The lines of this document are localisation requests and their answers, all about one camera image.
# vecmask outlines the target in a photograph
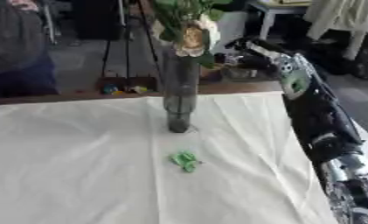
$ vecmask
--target glass vase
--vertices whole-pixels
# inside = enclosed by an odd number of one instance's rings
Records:
[[[163,50],[164,94],[169,130],[184,133],[196,108],[200,66],[192,57],[178,57],[174,49]]]

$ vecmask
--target person's hand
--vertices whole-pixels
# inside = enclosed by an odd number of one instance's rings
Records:
[[[39,11],[38,6],[32,0],[8,0],[8,3],[19,7],[22,11]]]

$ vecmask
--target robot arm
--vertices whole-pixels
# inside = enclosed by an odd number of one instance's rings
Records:
[[[292,126],[337,221],[368,224],[368,160],[361,149],[363,141],[316,69],[300,53],[288,54],[258,39],[239,39],[226,47],[234,47],[239,54],[219,55],[225,64],[276,74]]]

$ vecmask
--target flower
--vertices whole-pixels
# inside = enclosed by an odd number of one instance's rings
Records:
[[[201,14],[200,20],[196,21],[196,24],[210,33],[210,49],[208,50],[211,50],[220,41],[218,25],[205,14]]]
[[[180,57],[198,57],[203,55],[203,31],[196,24],[189,24],[183,28],[183,37],[180,43],[174,45],[176,55]]]
[[[203,40],[203,30],[207,30],[210,36],[210,48],[205,49]],[[215,22],[209,19],[205,14],[195,20],[193,24],[186,26],[183,30],[183,40],[175,44],[176,55],[180,57],[191,56],[199,57],[205,50],[211,50],[220,40],[220,32]]]

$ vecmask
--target floor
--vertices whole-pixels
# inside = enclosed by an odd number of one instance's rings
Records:
[[[225,52],[223,45],[242,35],[245,26],[242,21],[246,21],[245,12],[229,12],[224,15],[219,21],[219,27],[223,29],[222,40],[215,47],[215,53]],[[142,27],[138,24],[134,24],[134,27],[131,75],[155,74],[156,69]],[[73,33],[64,31],[59,44],[51,49],[62,93],[93,90],[94,83],[101,76],[106,41],[84,41],[79,46],[73,46],[74,40]],[[107,75],[123,76],[126,73],[124,55],[124,42],[115,41],[111,47]],[[368,130],[368,81],[357,80],[351,76],[330,76],[329,82],[351,116]]]

